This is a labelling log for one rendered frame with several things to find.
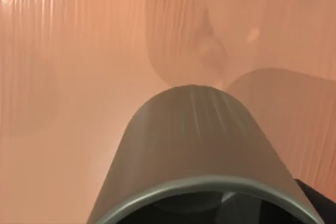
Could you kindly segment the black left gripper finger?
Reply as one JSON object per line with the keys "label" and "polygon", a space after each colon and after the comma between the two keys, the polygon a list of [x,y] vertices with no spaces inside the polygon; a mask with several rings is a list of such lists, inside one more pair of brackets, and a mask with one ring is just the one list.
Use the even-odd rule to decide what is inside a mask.
{"label": "black left gripper finger", "polygon": [[324,224],[336,224],[336,202],[316,191],[299,179],[295,179],[305,196],[321,216]]}

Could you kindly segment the grey cup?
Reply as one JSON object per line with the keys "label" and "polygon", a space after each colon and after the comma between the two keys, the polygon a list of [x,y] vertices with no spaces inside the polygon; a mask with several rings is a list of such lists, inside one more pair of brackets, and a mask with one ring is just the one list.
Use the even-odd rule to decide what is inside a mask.
{"label": "grey cup", "polygon": [[324,224],[249,111],[207,86],[128,123],[87,224]]}

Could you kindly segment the salmon-coloured box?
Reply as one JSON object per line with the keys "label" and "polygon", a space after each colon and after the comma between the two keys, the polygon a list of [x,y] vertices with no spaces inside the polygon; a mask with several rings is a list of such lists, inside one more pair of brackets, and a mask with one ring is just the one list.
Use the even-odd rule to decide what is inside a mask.
{"label": "salmon-coloured box", "polygon": [[85,224],[131,116],[190,83],[336,201],[336,0],[0,0],[0,224]]}

